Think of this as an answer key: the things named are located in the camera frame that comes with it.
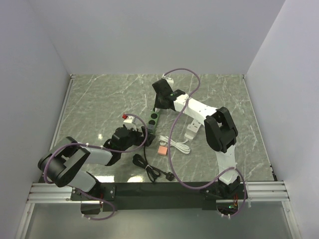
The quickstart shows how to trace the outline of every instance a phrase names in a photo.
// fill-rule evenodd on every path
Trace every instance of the electrical outlet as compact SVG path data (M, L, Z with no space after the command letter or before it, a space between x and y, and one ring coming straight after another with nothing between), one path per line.
M192 140L195 138L201 124L199 121L193 119L191 124L189 124L186 128L186 133L184 134L185 139L192 142Z

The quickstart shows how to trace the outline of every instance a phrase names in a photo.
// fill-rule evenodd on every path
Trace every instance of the metal frame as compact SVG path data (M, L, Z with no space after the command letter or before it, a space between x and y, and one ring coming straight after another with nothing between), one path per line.
M302 238L301 232L299 229L299 225L297 223L291 202L286 201L286 202L282 202L282 203L283 203L286 219L288 222L288 226L289 226L289 229L290 229L290 232L291 232L293 239Z
M69 86L66 92L63 105L62 105L60 117L59 117L58 124L52 139L50 149L53 148L58 132L60 130L61 121L64 115L64 110L69 100L70 91L72 88L73 81L75 80L75 77L76 75L70 75ZM274 181L247 182L246 187L248 192L248 200L246 202L248 204L250 204L250 202L282 202L286 219L287 219L293 239L302 238L284 182L282 181L281 182L279 181L277 182L274 182ZM70 200L72 190L73 189L71 187L58 188L54 184L50 185L50 184L43 184L43 183L33 183L15 238L16 239L25 238L27 229L29 227L29 222L31 220L32 212L36 203L80 204L81 201ZM218 203L229 202L229 201L230 200L217 200ZM99 201L86 201L85 203L98 204Z
M247 182L248 200L246 202L287 202L289 196L283 182ZM82 203L71 201L71 187L58 188L54 184L33 183L27 204L35 203ZM216 202L232 202L232 200L217 200ZM99 201L85 201L98 204Z

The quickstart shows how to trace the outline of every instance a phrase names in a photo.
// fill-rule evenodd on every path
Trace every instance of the black mounting bar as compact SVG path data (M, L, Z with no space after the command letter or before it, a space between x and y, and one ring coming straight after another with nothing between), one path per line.
M193 187L199 187L208 182L187 182ZM167 183L101 183L101 193L104 199L111 201L117 210L134 209L181 209L181 208L202 208L203 210L217 210L216 200L233 200L237 194L238 199L244 198L244 186L240 180L235 181L234 187L221 187L221 182L215 182L202 190L190 190L177 182ZM71 201L90 201L80 192L71 194ZM99 207L83 204L83 214L93 214ZM111 208L104 204L103 211L111 211Z

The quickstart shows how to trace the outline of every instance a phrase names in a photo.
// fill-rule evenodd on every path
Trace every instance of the white wall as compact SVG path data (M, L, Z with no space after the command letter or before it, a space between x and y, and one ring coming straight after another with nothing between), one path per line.
M29 0L69 72L247 73L284 0Z
M29 2L0 7L0 237L14 238L69 76Z
M286 0L247 86L305 239L319 237L319 1Z

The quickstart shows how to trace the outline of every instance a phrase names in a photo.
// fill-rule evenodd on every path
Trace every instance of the marble table surface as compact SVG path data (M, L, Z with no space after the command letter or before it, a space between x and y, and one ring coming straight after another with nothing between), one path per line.
M119 75L76 75L70 89L60 129L55 142L72 136L79 142L102 145L122 126L123 113L139 115L148 121L154 107L155 92L152 83L160 79L156 74ZM189 93L197 86L197 79L191 74L172 74L173 90ZM193 98L212 107L225 106L229 109L239 135L235 149L238 169L248 181L273 181L272 169L258 129L250 98L242 75L200 75L199 90ZM157 154L159 135L168 135L177 116L172 110L162 110L156 129L156 139L146 154L150 165L163 171L171 171L167 156ZM184 141L184 133L192 119L182 115L176 124L172 139ZM183 154L172 148L174 168L179 177L187 182L210 181L218 174L215 152L208 146L204 127L193 142L188 142L190 154ZM88 171L102 182L149 182L145 170L135 166L132 158L139 149L122 154L113 166L86 164ZM157 182L168 182L164 176Z

